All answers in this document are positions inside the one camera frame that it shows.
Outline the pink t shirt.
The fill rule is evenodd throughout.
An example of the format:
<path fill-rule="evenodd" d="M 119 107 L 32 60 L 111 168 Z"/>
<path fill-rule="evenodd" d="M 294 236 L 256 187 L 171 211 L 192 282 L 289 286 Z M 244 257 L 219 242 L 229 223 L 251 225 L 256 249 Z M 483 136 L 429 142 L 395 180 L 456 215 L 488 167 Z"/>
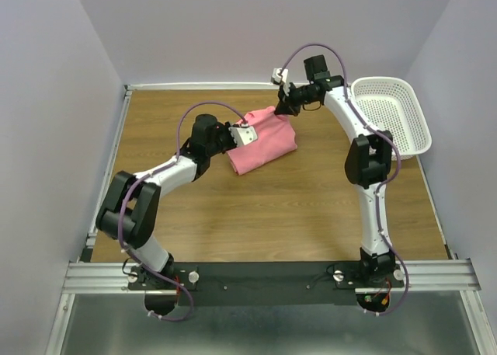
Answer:
<path fill-rule="evenodd" d="M 253 110 L 245 119 L 255 128 L 257 140 L 228 151 L 234 171 L 244 175 L 297 149 L 296 133 L 286 115 L 276 115 L 275 107 Z"/>

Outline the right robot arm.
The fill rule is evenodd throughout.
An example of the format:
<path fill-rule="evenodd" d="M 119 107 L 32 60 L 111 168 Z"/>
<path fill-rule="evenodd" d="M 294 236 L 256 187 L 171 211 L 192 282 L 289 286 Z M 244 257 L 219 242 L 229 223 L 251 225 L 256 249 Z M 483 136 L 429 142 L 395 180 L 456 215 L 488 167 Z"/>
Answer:
<path fill-rule="evenodd" d="M 275 68 L 271 82 L 279 86 L 276 115 L 297 116 L 311 103 L 320 103 L 335 116 L 350 141 L 344 169 L 356 188 L 362 220 L 362 243 L 356 275 L 372 287 L 396 269 L 388 234 L 385 192 L 391 171 L 393 137 L 379 131 L 353 102 L 344 76 L 332 76 L 322 55 L 304 61 L 308 84 L 287 80 L 288 70 Z"/>

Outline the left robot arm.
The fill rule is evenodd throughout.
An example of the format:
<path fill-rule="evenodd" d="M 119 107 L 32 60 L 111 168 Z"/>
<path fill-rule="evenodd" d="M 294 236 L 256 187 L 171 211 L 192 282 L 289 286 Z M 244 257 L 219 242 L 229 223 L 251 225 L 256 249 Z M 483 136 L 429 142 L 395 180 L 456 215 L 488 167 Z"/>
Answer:
<path fill-rule="evenodd" d="M 96 216 L 96 228 L 123 242 L 146 269 L 145 279 L 152 287 L 165 288 L 174 279 L 174 258 L 153 236 L 161 198 L 199 179 L 210 168 L 212 157 L 236 148 L 232 134 L 236 127 L 200 114 L 178 155 L 147 172 L 120 171 L 111 180 Z"/>

